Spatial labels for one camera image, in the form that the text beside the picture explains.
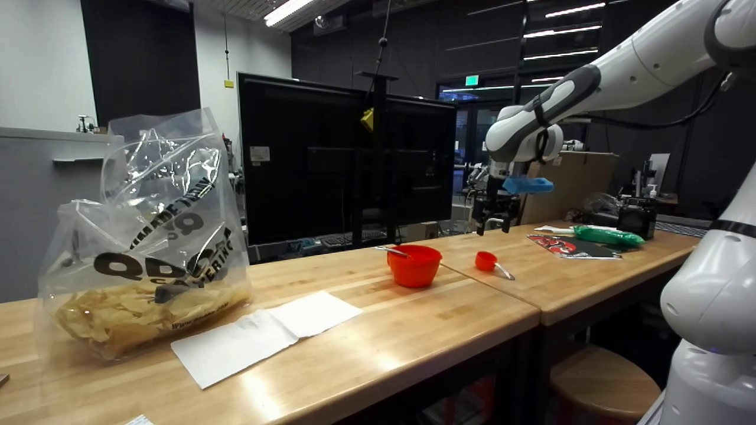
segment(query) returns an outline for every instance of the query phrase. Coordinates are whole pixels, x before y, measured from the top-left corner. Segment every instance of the small red object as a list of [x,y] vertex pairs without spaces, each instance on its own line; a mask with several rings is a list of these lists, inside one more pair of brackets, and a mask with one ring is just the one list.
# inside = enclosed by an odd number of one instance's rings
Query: small red object
[[394,246],[388,249],[394,281],[409,287],[429,287],[442,264],[442,253],[430,246]]
[[495,271],[496,268],[496,254],[490,249],[478,249],[476,254],[476,268],[481,271]]

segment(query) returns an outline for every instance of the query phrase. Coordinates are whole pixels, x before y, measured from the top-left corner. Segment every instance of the red bowl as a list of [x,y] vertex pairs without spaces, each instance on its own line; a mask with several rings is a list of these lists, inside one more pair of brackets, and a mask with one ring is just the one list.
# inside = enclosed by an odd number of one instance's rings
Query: red bowl
[[429,287],[442,264],[442,253],[430,246],[394,246],[388,249],[394,281],[409,287]]

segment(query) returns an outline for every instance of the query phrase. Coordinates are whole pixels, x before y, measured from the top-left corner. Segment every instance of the bag of chips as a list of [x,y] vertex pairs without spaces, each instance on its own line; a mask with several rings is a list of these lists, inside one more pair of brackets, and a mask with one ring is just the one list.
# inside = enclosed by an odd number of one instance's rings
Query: bag of chips
[[41,274],[49,340],[104,358],[248,299],[247,242],[223,135],[208,110],[112,122],[101,198],[60,207]]

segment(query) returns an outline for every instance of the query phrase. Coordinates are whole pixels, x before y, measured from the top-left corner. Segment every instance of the wooden countertop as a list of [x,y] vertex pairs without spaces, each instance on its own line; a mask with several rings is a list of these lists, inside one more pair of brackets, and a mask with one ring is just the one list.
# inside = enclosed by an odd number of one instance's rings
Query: wooden countertop
[[[464,233],[423,242],[442,249],[446,266],[540,307],[542,324],[553,326],[622,291],[681,266],[699,240],[657,231],[652,240],[640,249],[625,253],[622,259],[566,259],[530,240],[535,228],[535,225],[522,225],[513,227],[511,233],[495,228],[485,235]],[[498,262],[516,274],[516,281],[478,271],[478,249],[495,253]]]
[[168,342],[118,364],[49,369],[36,303],[8,303],[0,422],[334,422],[540,324],[527,303],[450,266],[429,291],[400,287],[383,248],[255,264],[248,277],[255,303],[227,321],[314,291],[364,314],[202,392]]

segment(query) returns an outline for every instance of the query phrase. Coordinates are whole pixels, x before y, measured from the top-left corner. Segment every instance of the laboratory bench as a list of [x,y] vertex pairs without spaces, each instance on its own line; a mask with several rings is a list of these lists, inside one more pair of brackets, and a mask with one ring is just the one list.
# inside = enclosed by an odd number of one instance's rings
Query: laboratory bench
[[[543,422],[549,353],[557,338],[638,303],[684,264],[697,238],[657,233],[622,259],[566,259],[530,240],[535,227],[417,240],[442,249],[425,291],[393,283],[386,248],[248,266],[259,307],[328,291],[364,314],[303,340],[210,389],[199,389],[168,342],[126,360],[41,357],[36,299],[0,305],[0,422],[403,422],[413,410],[496,376],[491,422]],[[516,274],[472,266],[491,249]]]

